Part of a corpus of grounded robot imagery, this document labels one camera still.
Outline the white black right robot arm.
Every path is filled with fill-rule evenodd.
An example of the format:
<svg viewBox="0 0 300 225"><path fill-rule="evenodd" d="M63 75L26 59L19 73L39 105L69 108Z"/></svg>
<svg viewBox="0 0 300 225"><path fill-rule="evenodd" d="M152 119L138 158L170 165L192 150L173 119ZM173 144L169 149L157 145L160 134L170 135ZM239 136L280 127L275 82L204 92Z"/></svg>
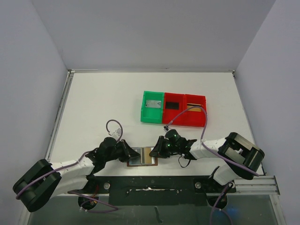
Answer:
<svg viewBox="0 0 300 225"><path fill-rule="evenodd" d="M222 186L236 178L252 180L258 176L257 170L265 157L265 153L260 148L235 132L231 132L225 138L204 141L188 140L180 136L175 129L160 136L149 155L155 158L180 155L190 161L220 158L226 164L218 166L211 177Z"/></svg>

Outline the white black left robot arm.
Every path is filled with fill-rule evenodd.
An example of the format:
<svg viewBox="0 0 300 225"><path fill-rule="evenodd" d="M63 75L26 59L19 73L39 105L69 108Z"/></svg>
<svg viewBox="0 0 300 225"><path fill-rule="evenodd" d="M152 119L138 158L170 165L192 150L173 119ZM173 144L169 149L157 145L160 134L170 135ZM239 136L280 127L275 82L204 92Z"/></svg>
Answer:
<svg viewBox="0 0 300 225"><path fill-rule="evenodd" d="M42 208L52 197L73 190L91 193L95 190L95 174L107 162L119 160L127 163L139 158L125 140L105 138L98 147L84 152L79 159L51 163L37 161L14 185L16 199L21 200L29 212Z"/></svg>

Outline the gold card pocket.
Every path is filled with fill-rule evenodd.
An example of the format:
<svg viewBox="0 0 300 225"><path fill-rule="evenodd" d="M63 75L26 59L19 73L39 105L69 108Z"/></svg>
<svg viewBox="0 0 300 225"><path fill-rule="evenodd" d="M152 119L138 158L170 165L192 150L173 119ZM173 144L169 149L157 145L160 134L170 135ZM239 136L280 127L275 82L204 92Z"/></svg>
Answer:
<svg viewBox="0 0 300 225"><path fill-rule="evenodd" d="M153 164L153 160L152 160L152 157L150 156L150 153L151 153L152 149L149 148L149 147L145 147L143 149L143 159L142 159L142 162L146 165L151 165Z"/></svg>
<svg viewBox="0 0 300 225"><path fill-rule="evenodd" d="M192 104L192 103L187 103L187 109L189 111L193 112L201 112L202 111L202 104Z"/></svg>

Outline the brown leather card holder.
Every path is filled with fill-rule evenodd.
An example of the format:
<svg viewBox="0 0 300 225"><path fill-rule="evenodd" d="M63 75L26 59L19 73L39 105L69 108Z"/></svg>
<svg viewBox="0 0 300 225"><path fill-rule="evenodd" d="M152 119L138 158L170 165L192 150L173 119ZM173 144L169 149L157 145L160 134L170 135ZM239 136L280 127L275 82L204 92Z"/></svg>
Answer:
<svg viewBox="0 0 300 225"><path fill-rule="evenodd" d="M154 147L135 147L134 151L140 154L138 158L131 159L127 162L127 167L141 167L141 166L158 166L158 159L151 157L150 152Z"/></svg>

